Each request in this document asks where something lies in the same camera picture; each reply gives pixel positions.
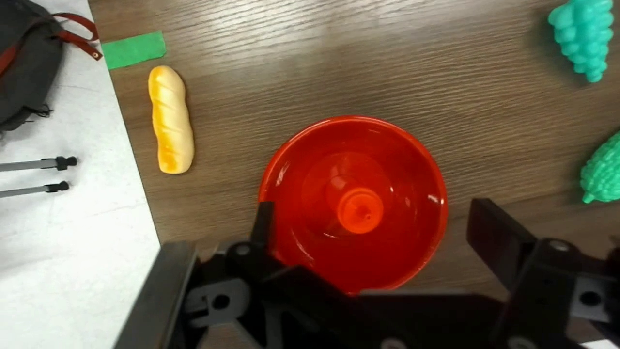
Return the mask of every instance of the green strip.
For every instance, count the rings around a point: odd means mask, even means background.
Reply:
[[[102,42],[100,46],[108,69],[135,66],[166,54],[166,40],[162,38],[160,31]]]

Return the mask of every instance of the wood grain surface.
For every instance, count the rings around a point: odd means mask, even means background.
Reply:
[[[620,205],[583,205],[579,166],[620,126],[620,40],[610,71],[583,83],[546,13],[557,0],[90,0],[104,40],[160,29],[168,56],[112,71],[162,240],[205,254],[249,232],[271,153],[300,128],[369,114],[414,133],[439,163],[449,226],[416,289],[501,287],[464,242],[472,195],[538,236],[604,256]],[[174,66],[189,89],[195,163],[156,170],[147,71]]]

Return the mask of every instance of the white surface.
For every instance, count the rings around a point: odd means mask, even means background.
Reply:
[[[610,341],[588,341],[583,343],[586,349],[617,349],[614,343]]]
[[[90,15],[85,0],[38,4]],[[112,347],[158,250],[154,226],[104,62],[67,46],[50,106],[52,118],[3,135],[0,163],[81,163],[0,172],[0,190],[71,182],[0,197],[0,347]]]

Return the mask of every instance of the plastic bowl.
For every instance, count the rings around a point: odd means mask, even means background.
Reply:
[[[395,289],[437,248],[445,184],[424,145],[367,116],[329,118],[269,161],[259,201],[273,201],[269,252],[354,294]]]

